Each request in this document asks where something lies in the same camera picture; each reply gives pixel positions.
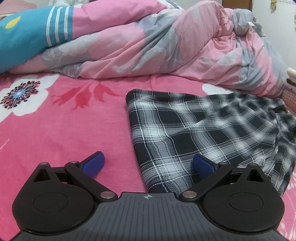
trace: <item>crosshair symbol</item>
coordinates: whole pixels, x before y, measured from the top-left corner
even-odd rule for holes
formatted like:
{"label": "crosshair symbol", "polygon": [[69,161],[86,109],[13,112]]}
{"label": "crosshair symbol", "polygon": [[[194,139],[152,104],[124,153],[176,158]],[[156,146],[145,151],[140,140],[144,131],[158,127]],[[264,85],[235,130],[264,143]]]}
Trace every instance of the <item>crosshair symbol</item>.
{"label": "crosshair symbol", "polygon": [[149,194],[146,194],[145,196],[143,196],[144,198],[146,199],[149,199],[149,198],[152,198],[153,196],[149,195]]}

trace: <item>red leaf print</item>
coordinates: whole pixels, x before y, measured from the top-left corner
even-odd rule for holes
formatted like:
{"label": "red leaf print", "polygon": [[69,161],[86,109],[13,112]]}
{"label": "red leaf print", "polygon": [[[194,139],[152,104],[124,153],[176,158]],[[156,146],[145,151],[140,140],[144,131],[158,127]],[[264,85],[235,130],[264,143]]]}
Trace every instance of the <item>red leaf print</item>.
{"label": "red leaf print", "polygon": [[56,99],[53,102],[53,104],[58,103],[58,105],[62,105],[64,103],[66,103],[68,100],[73,98],[79,92],[79,90],[81,90],[81,87],[76,87],[76,88],[69,90],[65,94],[62,94],[60,96],[55,96],[55,97],[58,97],[58,99]]}
{"label": "red leaf print", "polygon": [[104,102],[104,99],[103,99],[103,94],[104,93],[109,94],[109,95],[113,95],[113,96],[120,96],[120,95],[115,94],[114,92],[112,92],[112,90],[109,87],[99,83],[94,88],[94,97],[95,97],[95,99]]}
{"label": "red leaf print", "polygon": [[78,93],[75,97],[76,106],[73,110],[78,107],[84,108],[85,106],[89,106],[89,100],[91,99],[91,92],[89,91],[89,86],[85,88],[83,91]]}

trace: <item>plaid fabric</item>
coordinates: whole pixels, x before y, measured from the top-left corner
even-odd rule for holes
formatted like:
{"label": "plaid fabric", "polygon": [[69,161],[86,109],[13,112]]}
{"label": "plaid fabric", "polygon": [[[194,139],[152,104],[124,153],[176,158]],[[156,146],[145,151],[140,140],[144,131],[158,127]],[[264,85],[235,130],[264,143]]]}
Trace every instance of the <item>plaid fabric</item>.
{"label": "plaid fabric", "polygon": [[151,193],[179,195],[198,181],[200,153],[233,167],[257,163],[279,194],[296,158],[296,118],[281,99],[135,89],[126,96],[135,153]]}

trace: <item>metal screw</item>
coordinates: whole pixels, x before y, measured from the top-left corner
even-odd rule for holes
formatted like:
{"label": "metal screw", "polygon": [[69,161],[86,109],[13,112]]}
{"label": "metal screw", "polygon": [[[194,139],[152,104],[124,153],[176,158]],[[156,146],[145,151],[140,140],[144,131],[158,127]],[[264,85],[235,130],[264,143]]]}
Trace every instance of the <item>metal screw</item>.
{"label": "metal screw", "polygon": [[197,194],[194,191],[185,191],[182,193],[182,196],[186,198],[195,198]]}
{"label": "metal screw", "polygon": [[100,196],[101,198],[104,198],[104,199],[111,199],[115,196],[115,193],[111,191],[105,191],[105,192],[102,192]]}

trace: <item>blue gripper pad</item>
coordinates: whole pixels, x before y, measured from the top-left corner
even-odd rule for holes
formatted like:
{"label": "blue gripper pad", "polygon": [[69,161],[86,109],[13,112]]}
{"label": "blue gripper pad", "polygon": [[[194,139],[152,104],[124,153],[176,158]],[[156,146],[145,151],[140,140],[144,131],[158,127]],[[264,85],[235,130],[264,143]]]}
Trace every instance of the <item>blue gripper pad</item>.
{"label": "blue gripper pad", "polygon": [[193,168],[197,174],[202,178],[206,178],[214,171],[218,170],[219,166],[215,162],[210,161],[208,158],[196,154],[193,157]]}
{"label": "blue gripper pad", "polygon": [[94,178],[105,164],[105,156],[97,151],[80,163],[80,169],[91,178]]}

